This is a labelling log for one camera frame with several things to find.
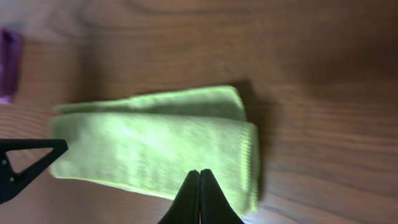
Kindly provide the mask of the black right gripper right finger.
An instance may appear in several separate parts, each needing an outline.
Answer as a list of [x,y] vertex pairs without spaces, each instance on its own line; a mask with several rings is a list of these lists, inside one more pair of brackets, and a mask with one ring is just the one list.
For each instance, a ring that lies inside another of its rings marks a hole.
[[201,224],[243,224],[228,203],[210,169],[200,172]]

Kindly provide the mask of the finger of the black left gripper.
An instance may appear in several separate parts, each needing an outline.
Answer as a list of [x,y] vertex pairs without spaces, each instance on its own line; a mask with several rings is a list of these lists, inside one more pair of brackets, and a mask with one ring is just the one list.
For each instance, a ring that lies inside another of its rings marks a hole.
[[[52,148],[52,151],[21,172],[14,171],[6,154],[9,151],[42,148]],[[1,203],[21,193],[67,150],[67,142],[63,139],[1,139]]]

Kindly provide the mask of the light green cloth with tag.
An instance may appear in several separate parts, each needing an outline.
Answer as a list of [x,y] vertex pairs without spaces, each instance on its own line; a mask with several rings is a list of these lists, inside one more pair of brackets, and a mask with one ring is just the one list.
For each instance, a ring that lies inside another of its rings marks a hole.
[[257,127],[230,85],[57,107],[53,138],[68,150],[50,166],[78,179],[174,199],[191,170],[210,169],[239,216],[257,210]]

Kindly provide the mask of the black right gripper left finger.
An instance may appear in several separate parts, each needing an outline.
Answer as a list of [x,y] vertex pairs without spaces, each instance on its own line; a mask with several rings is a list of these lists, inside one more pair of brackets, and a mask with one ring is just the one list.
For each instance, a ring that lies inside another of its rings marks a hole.
[[199,172],[191,170],[166,214],[158,224],[199,224]]

